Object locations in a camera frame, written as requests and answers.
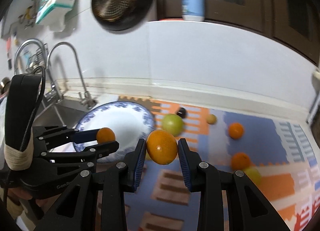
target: green apple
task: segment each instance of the green apple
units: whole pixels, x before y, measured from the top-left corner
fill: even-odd
[[[184,121],[176,114],[167,114],[162,119],[161,128],[176,137],[183,132]]]

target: orange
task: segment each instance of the orange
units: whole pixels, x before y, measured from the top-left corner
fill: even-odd
[[[229,131],[229,136],[232,139],[239,139],[244,134],[244,128],[243,128],[242,124],[240,124],[240,123],[232,123],[229,126],[229,130],[228,131]]]
[[[236,153],[231,158],[231,168],[233,170],[244,170],[250,167],[250,158],[245,153]]]
[[[108,127],[103,127],[97,132],[97,142],[100,143],[106,143],[106,142],[112,142],[116,140],[115,133]]]
[[[154,130],[148,136],[147,151],[155,163],[169,164],[177,157],[177,141],[172,134],[164,130]]]

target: blue label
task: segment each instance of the blue label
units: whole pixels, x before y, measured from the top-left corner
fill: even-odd
[[[182,0],[182,15],[204,16],[204,0]]]

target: small yellow fruit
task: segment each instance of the small yellow fruit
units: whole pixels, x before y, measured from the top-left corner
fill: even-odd
[[[115,133],[108,127],[103,127],[97,132],[97,142],[100,143],[106,143],[106,142],[112,142],[116,140]]]
[[[244,170],[244,173],[250,178],[250,180],[255,185],[259,185],[261,183],[262,176],[256,168],[249,167]]]
[[[177,141],[164,130],[154,130],[147,139],[147,152],[155,163],[169,164],[177,157]]]
[[[152,159],[150,158],[148,152],[146,152],[146,160],[148,160],[148,161],[152,160]]]
[[[208,124],[215,124],[217,122],[217,117],[213,114],[209,114],[207,115],[206,120]]]

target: white wall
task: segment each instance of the white wall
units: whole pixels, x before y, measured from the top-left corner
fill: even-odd
[[[8,69],[8,61],[7,61],[7,49],[6,49],[6,41],[0,38],[0,80],[4,77],[12,77],[13,69],[9,71]]]
[[[157,21],[113,33],[94,19],[90,0],[78,0],[66,21],[61,33],[41,26],[19,29],[20,42],[38,37],[49,48],[60,41],[71,42],[85,78],[144,79],[150,84],[206,91],[224,88],[306,109],[316,96],[314,65],[293,50],[246,30],[213,23]],[[57,78],[78,78],[71,55],[65,46],[56,49],[52,66]],[[5,43],[0,56],[1,76],[7,76]]]

